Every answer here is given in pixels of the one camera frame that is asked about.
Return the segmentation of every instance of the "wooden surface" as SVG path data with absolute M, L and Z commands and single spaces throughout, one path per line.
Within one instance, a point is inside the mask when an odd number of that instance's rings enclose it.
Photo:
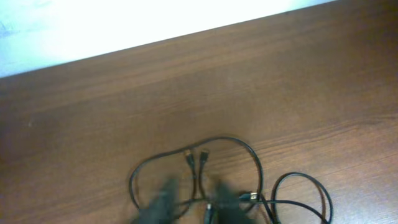
M 132 167 L 229 134 L 259 154 L 267 196 L 278 176 L 305 172 L 330 191 L 335 223 L 398 223 L 396 2 L 332 2 L 0 79 L 2 220 L 126 223 Z M 208 147 L 207 175 L 256 188 L 241 148 Z M 149 164 L 141 202 L 167 174 L 188 189 L 187 170 L 181 155 Z M 299 178 L 280 198 L 320 208 Z M 200 223 L 202 206 L 182 223 Z

